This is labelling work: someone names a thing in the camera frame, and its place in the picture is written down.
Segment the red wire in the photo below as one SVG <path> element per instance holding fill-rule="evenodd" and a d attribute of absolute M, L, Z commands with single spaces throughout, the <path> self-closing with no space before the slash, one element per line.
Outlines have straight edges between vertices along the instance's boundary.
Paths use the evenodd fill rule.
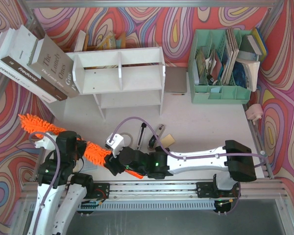
<path fill-rule="evenodd" d="M 104 199 L 106 199 L 106 194 L 104 194 L 104 192 L 101 189 L 97 188 L 97 189 L 95 189 L 95 191 L 101 192 L 102 195 L 103 195 L 103 197 L 104 197 Z"/>

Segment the pen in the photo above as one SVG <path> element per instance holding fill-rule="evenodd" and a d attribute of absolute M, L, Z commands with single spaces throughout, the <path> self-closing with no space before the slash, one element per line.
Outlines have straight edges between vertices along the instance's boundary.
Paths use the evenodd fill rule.
<path fill-rule="evenodd" d="M 146 129 L 147 125 L 145 123 L 142 123 L 141 129 L 139 130 L 138 133 L 138 139 L 137 139 L 137 145 L 136 145 L 136 150 L 140 150 L 142 146 L 142 142 L 144 139 L 144 130 Z"/>

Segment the white shelf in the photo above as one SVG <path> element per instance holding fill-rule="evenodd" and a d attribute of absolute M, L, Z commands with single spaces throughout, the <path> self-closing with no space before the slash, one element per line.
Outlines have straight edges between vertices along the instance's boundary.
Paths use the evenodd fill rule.
<path fill-rule="evenodd" d="M 94 96 L 103 119 L 108 108 L 159 105 L 161 114 L 166 78 L 161 47 L 72 52 L 68 55 L 74 60 L 76 87 L 80 94 Z M 106 69 L 86 70 L 87 67 Z"/>
<path fill-rule="evenodd" d="M 134 106 L 160 105 L 161 96 L 159 90 L 143 92 L 124 92 L 101 94 L 99 98 L 100 108 L 122 108 Z"/>
<path fill-rule="evenodd" d="M 122 67 L 123 91 L 161 90 L 159 65 Z"/>

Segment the pink object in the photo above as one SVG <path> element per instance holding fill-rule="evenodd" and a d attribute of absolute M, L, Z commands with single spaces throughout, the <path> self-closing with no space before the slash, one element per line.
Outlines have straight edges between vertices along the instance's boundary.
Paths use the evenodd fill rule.
<path fill-rule="evenodd" d="M 260 104 L 253 104 L 245 112 L 247 119 L 253 120 L 253 124 L 256 124 L 258 119 L 261 119 L 261 116 L 264 114 L 264 111 Z"/>

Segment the gray floor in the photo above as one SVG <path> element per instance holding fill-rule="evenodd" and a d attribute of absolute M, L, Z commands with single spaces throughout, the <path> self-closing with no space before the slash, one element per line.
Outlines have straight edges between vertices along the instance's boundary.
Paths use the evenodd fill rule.
<path fill-rule="evenodd" d="M 210 211 L 98 211 L 74 216 L 67 235 L 284 235 L 274 200 L 241 200 L 231 215 Z"/>

